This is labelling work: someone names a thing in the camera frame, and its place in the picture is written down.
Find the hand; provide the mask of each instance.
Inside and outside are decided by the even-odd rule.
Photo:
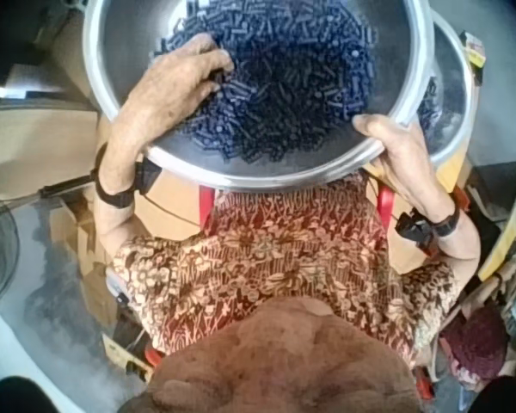
[[[189,115],[219,86],[208,80],[213,71],[232,71],[233,61],[209,34],[197,34],[188,43],[161,56],[128,96],[114,122],[130,139],[135,151]]]
[[[374,114],[355,116],[353,126],[382,142],[386,152],[373,165],[409,204],[434,223],[454,213],[455,204],[436,178],[418,123],[404,128]]]

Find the black wristband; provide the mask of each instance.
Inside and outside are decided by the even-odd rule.
[[[101,161],[103,160],[103,157],[105,156],[105,150],[107,149],[107,144],[102,146],[100,150],[97,152],[97,156],[95,157],[95,168],[92,171],[92,175],[94,176],[94,182],[95,182],[95,192],[97,193],[97,196],[99,196],[100,200],[105,202],[106,204],[118,208],[118,209],[124,209],[128,208],[133,202],[134,202],[134,192],[136,191],[136,185],[135,182],[127,189],[126,191],[123,191],[119,194],[108,194],[105,192],[103,187],[100,183],[99,178],[99,170],[101,166]]]
[[[448,235],[451,235],[457,228],[460,215],[460,208],[458,207],[457,203],[455,203],[455,212],[452,215],[439,222],[438,224],[430,222],[430,226],[438,237],[447,237]]]

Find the floral patterned shirt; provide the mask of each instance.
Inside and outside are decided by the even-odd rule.
[[[171,354],[272,297],[306,296],[410,365],[458,296],[449,266],[399,275],[360,174],[288,194],[222,194],[181,242],[136,237],[114,259],[153,346]]]

